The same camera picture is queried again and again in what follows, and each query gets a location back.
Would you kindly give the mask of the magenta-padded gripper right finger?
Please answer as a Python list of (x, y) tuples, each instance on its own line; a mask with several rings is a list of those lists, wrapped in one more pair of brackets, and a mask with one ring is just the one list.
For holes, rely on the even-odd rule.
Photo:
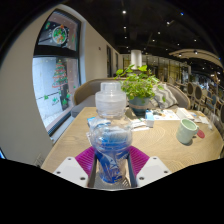
[(171, 173), (157, 156), (149, 157), (135, 147), (130, 148), (128, 169), (132, 188), (143, 187)]

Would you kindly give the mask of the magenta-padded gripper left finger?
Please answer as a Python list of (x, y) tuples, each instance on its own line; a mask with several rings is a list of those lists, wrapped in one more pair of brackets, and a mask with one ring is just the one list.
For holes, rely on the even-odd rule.
[(78, 186), (92, 188), (96, 177), (96, 163), (94, 149), (89, 147), (76, 157), (67, 157), (54, 174)]

